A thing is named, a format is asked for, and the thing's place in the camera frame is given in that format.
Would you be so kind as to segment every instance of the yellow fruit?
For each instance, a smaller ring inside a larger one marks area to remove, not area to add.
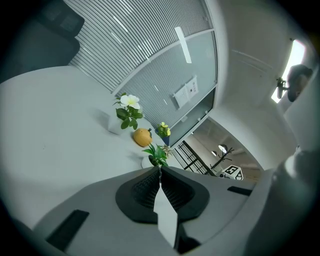
[[[141,147],[146,147],[152,142],[150,131],[144,128],[139,128],[133,133],[133,139]]]

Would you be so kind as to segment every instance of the white table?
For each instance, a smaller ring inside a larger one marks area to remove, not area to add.
[[[83,187],[142,168],[148,154],[133,141],[134,130],[120,136],[107,130],[113,102],[103,85],[71,66],[0,85],[0,187],[13,217],[33,228]],[[138,127],[152,128],[144,118]],[[152,138],[164,144],[153,129]],[[182,168],[174,156],[167,163]]]

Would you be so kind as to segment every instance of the white wall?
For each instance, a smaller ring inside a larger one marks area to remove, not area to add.
[[[235,104],[214,108],[209,117],[231,133],[262,169],[276,167],[295,151],[295,141],[284,126],[265,109]]]
[[[216,87],[216,97],[214,105],[218,106],[223,100],[225,87],[229,71],[229,41],[226,27],[225,11],[223,11],[223,1],[221,0],[204,0],[209,11],[213,24],[217,57],[218,57],[218,80]]]
[[[217,158],[205,148],[192,134],[185,139],[186,143],[196,152],[196,154],[204,161],[210,168],[217,162]]]

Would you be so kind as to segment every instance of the ceiling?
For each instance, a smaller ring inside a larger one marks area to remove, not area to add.
[[[276,3],[262,0],[215,0],[220,6],[224,26],[212,15],[216,30],[218,62],[217,103],[232,95],[253,107],[269,104],[292,48],[298,39],[306,46],[303,63],[312,66],[314,50],[306,35]],[[227,78],[222,81],[224,70]]]
[[[253,181],[259,179],[261,171],[257,161],[224,128],[207,119],[193,132],[193,136],[209,152],[216,151],[220,156],[222,153],[218,147],[220,144],[225,144],[228,149],[233,148],[234,151],[227,156],[232,161],[223,161],[221,167],[225,169],[230,165],[235,165],[241,167],[245,179]]]

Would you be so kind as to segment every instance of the horizontal blind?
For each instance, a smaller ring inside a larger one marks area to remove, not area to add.
[[[184,36],[210,29],[200,0],[65,0],[84,19],[70,65],[113,91],[139,64]]]
[[[140,70],[119,91],[140,99],[146,119],[156,127],[171,127],[200,101],[216,84],[216,57],[211,32],[186,41],[191,62],[187,63],[181,45],[174,46]],[[173,97],[186,82],[197,77],[198,93],[181,109]]]

